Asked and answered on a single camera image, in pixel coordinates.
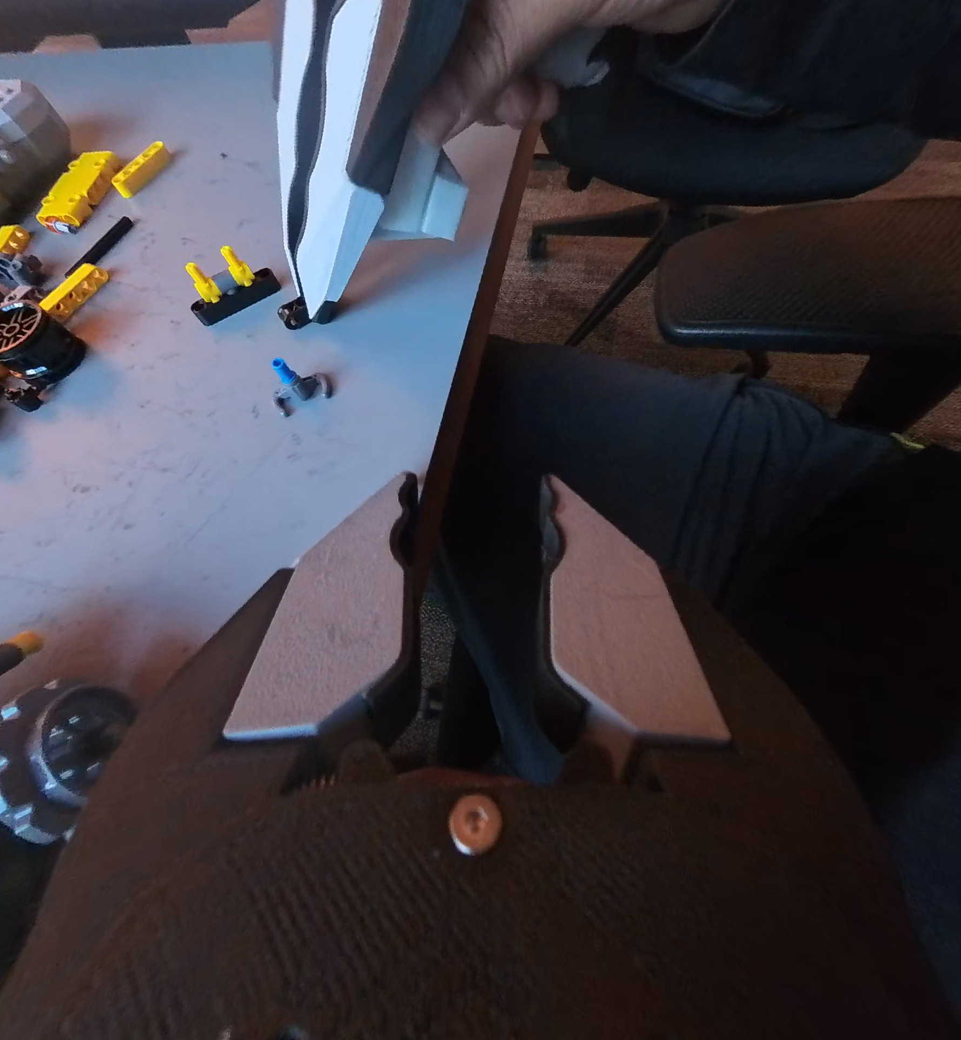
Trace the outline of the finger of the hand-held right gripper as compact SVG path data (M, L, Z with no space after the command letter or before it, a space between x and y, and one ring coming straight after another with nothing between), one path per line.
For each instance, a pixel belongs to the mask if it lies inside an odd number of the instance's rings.
M340 302L373 239L453 241L469 189L441 146L409 130L388 196L359 187L348 173L366 62L383 2L333 2L326 49L324 116L311 173L311 304Z
M326 49L331 36L331 1L287 1L280 5L276 37L276 97L279 181L284 246L296 296L312 321L330 321L332 303L310 305L298 274L298 242L305 231L309 179L317 160L324 116Z

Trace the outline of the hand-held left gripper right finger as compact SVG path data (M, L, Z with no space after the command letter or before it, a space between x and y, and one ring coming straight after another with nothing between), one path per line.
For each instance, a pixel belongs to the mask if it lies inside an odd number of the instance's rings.
M553 475L540 489L540 669L572 746L725 748L731 733L655 561Z

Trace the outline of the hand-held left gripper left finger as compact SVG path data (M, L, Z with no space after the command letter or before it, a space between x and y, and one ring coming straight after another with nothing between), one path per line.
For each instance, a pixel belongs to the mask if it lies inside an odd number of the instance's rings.
M305 552L223 729L229 742L391 739L414 714L399 688L417 662L411 595L414 473L396 474Z

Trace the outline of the black beam with yellow pins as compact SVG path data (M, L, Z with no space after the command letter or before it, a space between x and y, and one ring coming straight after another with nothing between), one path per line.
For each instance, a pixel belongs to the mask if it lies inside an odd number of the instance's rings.
M280 290L279 278L271 268L253 269L228 245L220 248L220 256L226 268L211 277L203 274L194 262L185 266L197 293L189 310L207 328L245 311Z

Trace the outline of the dark grey claw connector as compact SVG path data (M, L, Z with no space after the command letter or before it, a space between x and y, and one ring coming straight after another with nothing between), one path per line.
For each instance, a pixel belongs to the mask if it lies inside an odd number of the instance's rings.
M322 372L294 375L292 383L283 383L272 394L272 405L280 415L291 417L298 407L315 398L329 399L334 383Z

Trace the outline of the person's right hand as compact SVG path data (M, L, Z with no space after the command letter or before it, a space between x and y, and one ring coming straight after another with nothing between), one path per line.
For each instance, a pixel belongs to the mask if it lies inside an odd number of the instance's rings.
M559 111L560 88L535 62L576 29L681 34L706 25L722 1L482 1L471 4L414 129L444 146L473 123L524 129Z

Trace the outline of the short yellow holed beam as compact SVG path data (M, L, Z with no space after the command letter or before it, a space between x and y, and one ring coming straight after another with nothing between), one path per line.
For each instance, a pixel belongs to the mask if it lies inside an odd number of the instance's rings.
M163 141L151 142L113 175L112 186L122 198L130 200L168 168L172 160L173 156Z

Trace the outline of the person's leg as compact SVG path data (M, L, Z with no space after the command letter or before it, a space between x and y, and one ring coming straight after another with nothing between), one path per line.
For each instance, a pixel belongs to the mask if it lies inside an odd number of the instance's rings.
M555 779L534 710L539 488L557 476L742 634L777 565L845 491L906 452L739 374L692 378L492 339L457 456L436 576L509 768Z

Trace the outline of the black axle rod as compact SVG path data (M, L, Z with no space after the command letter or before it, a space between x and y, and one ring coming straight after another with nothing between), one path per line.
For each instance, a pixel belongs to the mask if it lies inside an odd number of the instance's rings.
M84 265L96 267L116 245L134 229L135 222L129 216L122 216L98 240L79 256L66 270L66 278L75 274Z

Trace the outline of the yellow motor block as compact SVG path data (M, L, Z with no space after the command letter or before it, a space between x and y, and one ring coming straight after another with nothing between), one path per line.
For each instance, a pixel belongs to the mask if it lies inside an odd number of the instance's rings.
M111 187L123 161L111 151L88 151L73 159L41 201L36 220L47 230L78 233Z

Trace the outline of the long yellow holed beam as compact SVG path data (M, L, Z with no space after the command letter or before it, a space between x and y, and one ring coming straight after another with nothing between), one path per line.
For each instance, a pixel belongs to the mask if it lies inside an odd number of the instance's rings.
M40 300L45 314L69 321L110 279L109 272L92 263L81 263Z

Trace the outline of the grey battery box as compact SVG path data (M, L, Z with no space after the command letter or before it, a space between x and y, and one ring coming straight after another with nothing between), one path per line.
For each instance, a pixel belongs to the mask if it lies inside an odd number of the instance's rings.
M0 226L26 213L71 156L70 129L42 92L0 80Z

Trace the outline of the yellow toy vehicle assembly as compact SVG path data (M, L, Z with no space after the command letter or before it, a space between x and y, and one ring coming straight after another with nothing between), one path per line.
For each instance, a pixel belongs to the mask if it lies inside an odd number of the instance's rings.
M0 825L50 846L73 835L137 700L85 679L54 678L0 708Z

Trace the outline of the black spoked wheel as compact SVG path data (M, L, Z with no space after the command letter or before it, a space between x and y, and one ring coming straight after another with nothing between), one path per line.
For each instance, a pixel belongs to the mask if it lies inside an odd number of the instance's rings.
M86 343L38 304L0 307L0 366L36 389L71 375L87 354Z

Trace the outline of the black office chair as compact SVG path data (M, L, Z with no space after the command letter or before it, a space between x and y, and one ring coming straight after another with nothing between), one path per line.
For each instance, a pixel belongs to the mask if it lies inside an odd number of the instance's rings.
M642 79L567 90L540 136L574 192L593 181L646 199L616 212L533 225L527 258L553 238L642 239L632 261L566 338L580 345L690 235L741 209L852 199L894 180L926 145L885 123L741 115Z

